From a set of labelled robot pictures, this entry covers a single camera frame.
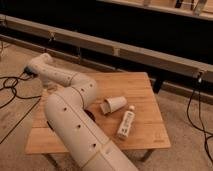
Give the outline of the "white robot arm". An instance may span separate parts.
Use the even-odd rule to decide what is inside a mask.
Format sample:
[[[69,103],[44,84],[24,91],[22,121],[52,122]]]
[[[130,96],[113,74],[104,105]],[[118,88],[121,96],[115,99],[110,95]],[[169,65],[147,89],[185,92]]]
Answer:
[[[139,171],[85,112],[97,98],[97,82],[81,72],[54,67],[52,61],[43,53],[31,59],[27,68],[62,86],[48,96],[44,113],[81,170]]]

